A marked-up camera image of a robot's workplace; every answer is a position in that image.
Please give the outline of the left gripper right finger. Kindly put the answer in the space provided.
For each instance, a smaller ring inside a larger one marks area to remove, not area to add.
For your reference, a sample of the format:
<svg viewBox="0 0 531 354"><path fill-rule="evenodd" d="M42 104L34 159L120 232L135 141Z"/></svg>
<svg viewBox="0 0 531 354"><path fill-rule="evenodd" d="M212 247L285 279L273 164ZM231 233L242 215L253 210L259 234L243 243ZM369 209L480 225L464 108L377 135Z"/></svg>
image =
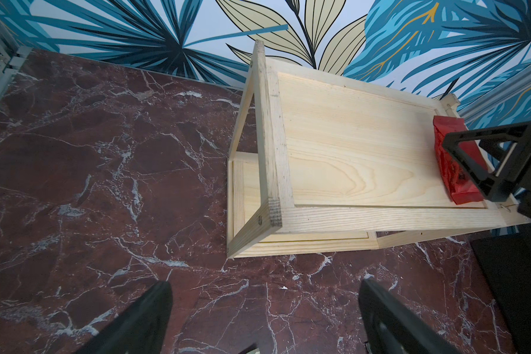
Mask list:
<svg viewBox="0 0 531 354"><path fill-rule="evenodd" d="M459 352L372 279L361 281L358 304L369 353Z"/></svg>

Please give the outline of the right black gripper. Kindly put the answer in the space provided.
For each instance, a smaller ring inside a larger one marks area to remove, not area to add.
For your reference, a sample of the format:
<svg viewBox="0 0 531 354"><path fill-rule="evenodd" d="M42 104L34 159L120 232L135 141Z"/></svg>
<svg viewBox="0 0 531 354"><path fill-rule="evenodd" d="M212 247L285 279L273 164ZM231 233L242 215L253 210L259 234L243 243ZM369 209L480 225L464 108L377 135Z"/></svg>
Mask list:
<svg viewBox="0 0 531 354"><path fill-rule="evenodd" d="M449 133L442 145L485 199L523 190L518 212L531 218L531 121Z"/></svg>

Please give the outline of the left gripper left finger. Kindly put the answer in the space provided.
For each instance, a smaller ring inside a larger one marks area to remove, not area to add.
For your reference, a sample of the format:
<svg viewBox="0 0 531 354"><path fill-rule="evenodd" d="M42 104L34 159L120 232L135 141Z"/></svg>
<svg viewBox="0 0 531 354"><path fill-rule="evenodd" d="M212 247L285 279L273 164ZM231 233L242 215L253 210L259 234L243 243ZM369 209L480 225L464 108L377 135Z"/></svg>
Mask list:
<svg viewBox="0 0 531 354"><path fill-rule="evenodd" d="M160 353L173 306L170 283L158 281L78 353Z"/></svg>

